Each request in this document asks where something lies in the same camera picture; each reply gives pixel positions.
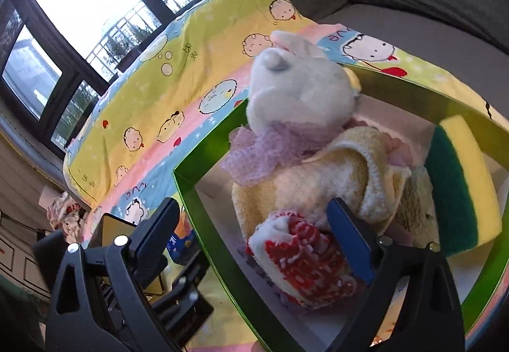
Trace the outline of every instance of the plush toy head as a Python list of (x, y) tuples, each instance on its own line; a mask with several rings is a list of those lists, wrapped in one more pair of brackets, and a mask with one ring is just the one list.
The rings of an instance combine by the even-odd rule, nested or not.
[(255, 134), (271, 123), (343, 126), (358, 90), (345, 70), (299, 35), (275, 31), (276, 47), (254, 60), (249, 82), (248, 122)]

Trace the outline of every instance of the green box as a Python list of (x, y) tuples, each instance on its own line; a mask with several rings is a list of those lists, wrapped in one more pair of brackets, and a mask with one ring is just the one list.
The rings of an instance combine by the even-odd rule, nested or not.
[[(432, 131), (433, 124), (449, 116), (462, 115), (481, 150), (496, 162), (497, 172), (502, 172), (504, 185), (509, 184), (507, 180), (509, 133), (496, 123), (469, 106), (414, 82), (365, 68), (349, 67), (355, 71), (362, 85), (363, 97), (360, 100), (360, 107), (364, 107), (368, 114), (371, 112), (378, 118), (376, 122), (385, 122), (382, 125), (389, 131), (398, 126), (412, 127), (410, 131), (414, 127), (419, 131), (429, 126), (431, 129), (425, 130), (429, 133)], [(247, 123), (246, 104), (247, 101), (244, 101), (236, 107), (175, 168), (175, 181), (213, 270), (255, 335), (267, 350), (272, 352), (304, 350), (309, 352), (313, 348), (309, 345), (303, 346), (302, 340), (299, 342), (290, 335), (287, 330), (289, 323), (286, 322), (285, 328), (271, 310), (274, 305), (271, 304), (269, 307), (254, 289), (246, 277), (245, 269), (241, 267), (242, 265), (239, 266), (238, 259), (235, 260), (236, 254), (232, 253), (231, 244), (228, 248), (221, 238), (218, 232), (219, 223), (213, 222), (196, 189), (200, 180), (228, 151), (228, 134)], [(503, 209), (505, 207), (504, 213), (507, 214), (509, 204), (506, 204), (506, 197), (503, 196), (505, 190), (503, 187), (499, 188), (499, 195), (502, 194), (499, 198), (503, 200), (501, 206)], [(225, 228), (221, 226), (220, 229), (224, 236)], [(482, 269), (478, 275), (474, 273), (475, 283), (473, 286), (470, 284), (471, 289), (466, 297), (463, 296), (465, 298), (462, 302), (462, 312), (467, 344), (483, 330), (485, 325), (489, 324), (493, 312), (498, 308), (503, 296), (495, 296), (494, 293), (500, 294), (501, 290), (505, 293), (509, 285), (509, 278), (502, 279), (509, 259), (509, 215), (503, 217), (503, 232), (495, 240), (491, 250), (488, 245), (476, 250), (485, 250), (484, 266), (479, 266), (479, 269)]]

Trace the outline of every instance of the silver screw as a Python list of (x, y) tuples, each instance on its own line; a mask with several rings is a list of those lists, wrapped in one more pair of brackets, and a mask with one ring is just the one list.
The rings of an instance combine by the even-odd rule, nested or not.
[(115, 237), (115, 240), (113, 240), (113, 243), (115, 243), (115, 245), (117, 245), (119, 247), (122, 247), (123, 245), (127, 244), (128, 240), (129, 240), (129, 238), (127, 236), (120, 235), (120, 236)]
[(431, 243), (429, 243), (429, 249), (433, 253), (438, 253), (440, 251), (440, 245), (438, 243), (431, 242)]
[(80, 249), (80, 245), (78, 243), (71, 243), (68, 246), (67, 251), (70, 253), (76, 253), (79, 249)]
[(391, 244), (393, 244), (393, 239), (389, 236), (380, 236), (378, 242), (381, 245), (385, 245), (385, 247), (389, 247)]

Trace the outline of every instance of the plush toy nose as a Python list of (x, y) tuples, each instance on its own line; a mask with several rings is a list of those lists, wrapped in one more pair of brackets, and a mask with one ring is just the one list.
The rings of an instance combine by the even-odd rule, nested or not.
[(282, 71), (289, 68), (289, 63), (274, 49), (266, 49), (262, 52), (263, 64), (267, 69)]

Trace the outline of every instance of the sponge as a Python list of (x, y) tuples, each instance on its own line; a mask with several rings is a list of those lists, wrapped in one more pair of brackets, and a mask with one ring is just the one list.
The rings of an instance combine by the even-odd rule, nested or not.
[(470, 250), (500, 234), (495, 186), (483, 153), (461, 116), (445, 119), (435, 128), (424, 166), (433, 185), (445, 256)]

